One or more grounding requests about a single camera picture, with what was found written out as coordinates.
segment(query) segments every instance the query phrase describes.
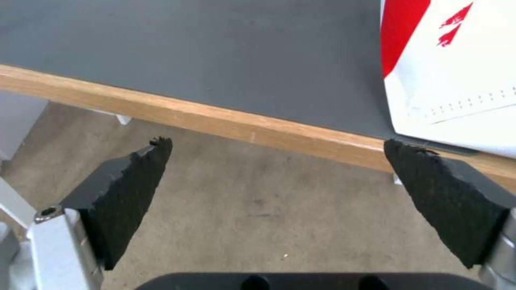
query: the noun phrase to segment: black foam pad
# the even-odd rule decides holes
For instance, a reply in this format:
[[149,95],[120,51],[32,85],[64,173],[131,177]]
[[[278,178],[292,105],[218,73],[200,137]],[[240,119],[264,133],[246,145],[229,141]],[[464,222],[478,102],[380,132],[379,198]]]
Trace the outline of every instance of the black foam pad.
[[465,162],[395,140],[384,151],[448,249],[467,268],[483,264],[516,198]]
[[93,252],[112,270],[147,212],[172,141],[158,138],[128,156],[102,163],[62,202],[80,212]]

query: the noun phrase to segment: table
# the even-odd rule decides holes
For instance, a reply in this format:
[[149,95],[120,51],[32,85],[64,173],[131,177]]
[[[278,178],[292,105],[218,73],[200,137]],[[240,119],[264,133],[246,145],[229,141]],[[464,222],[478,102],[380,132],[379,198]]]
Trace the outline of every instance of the table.
[[[389,172],[385,139],[427,144],[392,129],[379,1],[8,0],[0,8],[2,89]],[[442,154],[516,189],[516,160]]]

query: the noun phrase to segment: red stripe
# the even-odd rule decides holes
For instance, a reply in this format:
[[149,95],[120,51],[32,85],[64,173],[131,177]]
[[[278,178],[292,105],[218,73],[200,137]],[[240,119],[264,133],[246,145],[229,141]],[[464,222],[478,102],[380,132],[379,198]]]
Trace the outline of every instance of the red stripe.
[[383,77],[398,63],[429,5],[430,0],[385,0],[380,28]]

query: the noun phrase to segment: white chair leg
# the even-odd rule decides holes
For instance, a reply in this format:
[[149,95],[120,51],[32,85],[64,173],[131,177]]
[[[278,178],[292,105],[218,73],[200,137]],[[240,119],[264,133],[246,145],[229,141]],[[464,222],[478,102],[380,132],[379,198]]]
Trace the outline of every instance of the white chair leg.
[[127,125],[131,121],[131,117],[117,114],[117,119],[122,125]]
[[32,224],[36,214],[36,210],[1,177],[0,209],[26,229]]
[[396,173],[393,173],[392,177],[393,177],[394,184],[403,185],[403,183],[401,182],[401,179],[399,179],[399,177]]

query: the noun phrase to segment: red logo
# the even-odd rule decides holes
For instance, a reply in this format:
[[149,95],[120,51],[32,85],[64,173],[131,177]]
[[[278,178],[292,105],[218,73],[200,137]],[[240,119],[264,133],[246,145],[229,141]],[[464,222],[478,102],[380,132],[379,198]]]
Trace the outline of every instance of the red logo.
[[439,27],[439,29],[441,29],[443,27],[448,27],[450,25],[456,25],[456,26],[449,32],[443,34],[443,36],[441,36],[439,38],[439,43],[437,45],[446,47],[452,43],[453,38],[457,34],[457,31],[459,31],[459,28],[462,25],[462,21],[464,21],[464,18],[466,18],[466,15],[470,10],[471,5],[473,5],[473,2],[471,2],[466,7],[460,9],[459,12],[455,13],[452,17],[448,18],[445,22],[443,22],[443,24],[441,24],[441,27]]

